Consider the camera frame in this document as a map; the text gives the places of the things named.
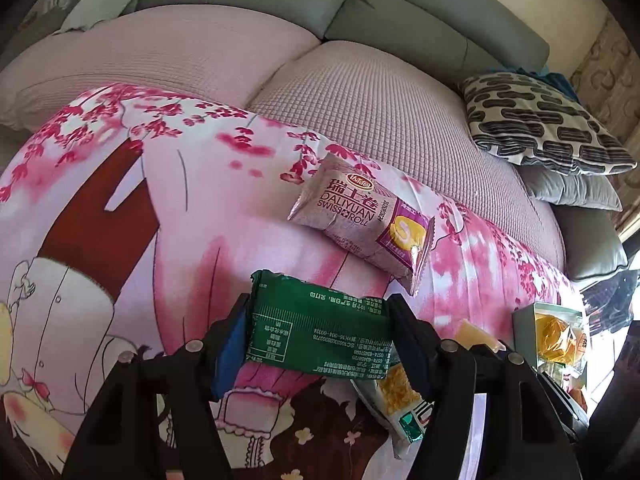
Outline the yellow pudding jelly cup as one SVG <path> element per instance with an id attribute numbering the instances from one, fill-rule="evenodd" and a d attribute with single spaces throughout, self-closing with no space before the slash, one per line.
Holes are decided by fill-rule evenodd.
<path id="1" fill-rule="evenodd" d="M 460 322 L 457 333 L 454 335 L 454 341 L 461 344 L 466 350 L 470 350 L 477 344 L 484 344 L 494 353 L 506 351 L 506 346 L 500 340 L 468 320 Z"/>

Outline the white green Korean snack packet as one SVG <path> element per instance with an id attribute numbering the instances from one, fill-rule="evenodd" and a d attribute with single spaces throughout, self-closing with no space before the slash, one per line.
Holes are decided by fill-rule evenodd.
<path id="1" fill-rule="evenodd" d="M 356 393 L 392 439 L 394 456 L 404 460 L 418 447 L 431 420 L 434 402 L 414 390 L 404 367 L 393 360 L 382 379 L 352 380 Z"/>

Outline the dark green snack packet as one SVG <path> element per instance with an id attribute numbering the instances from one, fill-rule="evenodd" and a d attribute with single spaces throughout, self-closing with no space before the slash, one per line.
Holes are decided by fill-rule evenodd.
<path id="1" fill-rule="evenodd" d="M 268 270 L 252 274 L 247 359 L 305 374 L 382 379 L 392 338 L 385 301 Z"/>

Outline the yellow cake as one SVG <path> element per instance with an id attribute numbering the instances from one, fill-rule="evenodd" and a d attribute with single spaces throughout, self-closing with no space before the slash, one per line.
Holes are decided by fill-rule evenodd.
<path id="1" fill-rule="evenodd" d="M 536 349 L 539 359 L 578 366 L 587 350 L 587 335 L 581 322 L 567 322 L 552 314 L 535 315 Z"/>

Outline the purple swiss roll packet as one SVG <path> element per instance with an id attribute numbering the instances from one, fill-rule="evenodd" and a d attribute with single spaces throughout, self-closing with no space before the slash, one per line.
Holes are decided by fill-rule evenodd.
<path id="1" fill-rule="evenodd" d="M 435 238 L 435 219 L 329 154 L 304 184 L 288 220 L 322 232 L 390 274 L 413 296 Z"/>

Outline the teal shallow box tray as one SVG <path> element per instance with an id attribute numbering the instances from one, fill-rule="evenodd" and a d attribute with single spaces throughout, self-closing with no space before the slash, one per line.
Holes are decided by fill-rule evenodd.
<path id="1" fill-rule="evenodd" d="M 534 302 L 512 313 L 514 348 L 566 391 L 582 388 L 590 335 L 582 310 Z"/>

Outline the black clothes drying rack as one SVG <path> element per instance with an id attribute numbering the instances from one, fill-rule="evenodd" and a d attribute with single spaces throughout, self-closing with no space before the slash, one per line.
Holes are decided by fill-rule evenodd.
<path id="1" fill-rule="evenodd" d="M 639 283 L 638 270 L 625 270 L 612 278 L 597 282 L 583 294 L 591 336 L 615 334 L 634 319 L 631 300 Z"/>

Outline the pink cartoon girl blanket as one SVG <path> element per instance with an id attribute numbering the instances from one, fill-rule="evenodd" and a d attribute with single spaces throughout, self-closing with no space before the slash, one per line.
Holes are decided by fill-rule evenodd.
<path id="1" fill-rule="evenodd" d="M 314 131 L 177 92 L 112 84 L 61 108 L 1 175 L 1 448 L 6 478 L 56 479 L 117 357 L 172 353 L 268 269 L 354 296 L 398 283 L 288 220 L 333 155 L 432 217 L 419 318 L 509 333 L 568 278 L 498 226 Z"/>

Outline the grey cushion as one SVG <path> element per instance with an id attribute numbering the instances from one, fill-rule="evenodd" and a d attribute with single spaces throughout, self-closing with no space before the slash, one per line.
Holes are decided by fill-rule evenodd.
<path id="1" fill-rule="evenodd" d="M 623 209 L 620 198 L 606 177 L 560 174 L 539 166 L 521 166 L 518 173 L 527 193 L 541 202 L 615 212 Z"/>

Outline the pink checkered sofa cover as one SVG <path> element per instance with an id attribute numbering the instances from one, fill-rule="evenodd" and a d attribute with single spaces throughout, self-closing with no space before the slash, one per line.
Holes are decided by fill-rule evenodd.
<path id="1" fill-rule="evenodd" d="M 349 41 L 320 42 L 231 6 L 159 6 L 44 38 L 1 70 L 1 139 L 19 144 L 81 92 L 130 82 L 311 128 L 469 207 L 562 266 L 549 205 L 472 142 L 460 96 L 412 65 Z"/>

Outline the black and white patterned pillow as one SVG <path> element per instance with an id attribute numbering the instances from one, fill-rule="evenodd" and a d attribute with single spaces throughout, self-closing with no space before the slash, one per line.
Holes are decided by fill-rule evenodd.
<path id="1" fill-rule="evenodd" d="M 539 79 L 493 72 L 466 78 L 461 92 L 473 142 L 513 165 L 587 176 L 637 167 L 588 110 Z"/>

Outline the teal blue cloth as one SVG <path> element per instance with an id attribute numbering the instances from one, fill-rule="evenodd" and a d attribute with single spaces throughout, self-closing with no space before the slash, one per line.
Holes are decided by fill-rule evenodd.
<path id="1" fill-rule="evenodd" d="M 505 74 L 513 74 L 518 77 L 524 78 L 526 81 L 536 80 L 536 84 L 530 84 L 524 93 L 515 92 L 514 96 L 517 99 L 533 98 L 534 90 L 541 90 L 548 96 L 551 96 L 553 92 L 562 94 L 567 99 L 579 103 L 579 98 L 570 82 L 560 73 L 537 73 L 529 72 L 521 67 L 509 67 L 504 70 L 488 70 L 486 74 L 478 75 L 476 81 L 478 84 L 484 84 L 490 91 L 497 91 L 503 86 L 509 84 L 520 84 L 510 77 L 504 79 Z"/>

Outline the brown patterned curtain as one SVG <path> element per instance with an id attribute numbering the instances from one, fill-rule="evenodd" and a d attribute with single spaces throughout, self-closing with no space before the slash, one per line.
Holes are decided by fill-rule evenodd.
<path id="1" fill-rule="evenodd" d="M 639 55 L 611 14 L 570 82 L 588 112 L 639 159 Z"/>

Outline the grey sectional sofa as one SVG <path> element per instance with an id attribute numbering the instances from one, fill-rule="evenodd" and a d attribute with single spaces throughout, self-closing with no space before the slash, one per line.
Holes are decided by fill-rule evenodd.
<path id="1" fill-rule="evenodd" d="M 2 52 L 1 69 L 57 34 L 79 1 L 16 34 Z M 460 84 L 471 76 L 509 67 L 544 73 L 551 67 L 548 42 L 499 0 L 132 0 L 118 18 L 159 6 L 231 6 L 268 14 L 308 30 L 320 42 L 356 42 L 400 58 L 461 99 Z M 565 247 L 559 268 L 571 280 L 605 278 L 626 266 L 605 211 L 546 204 Z"/>

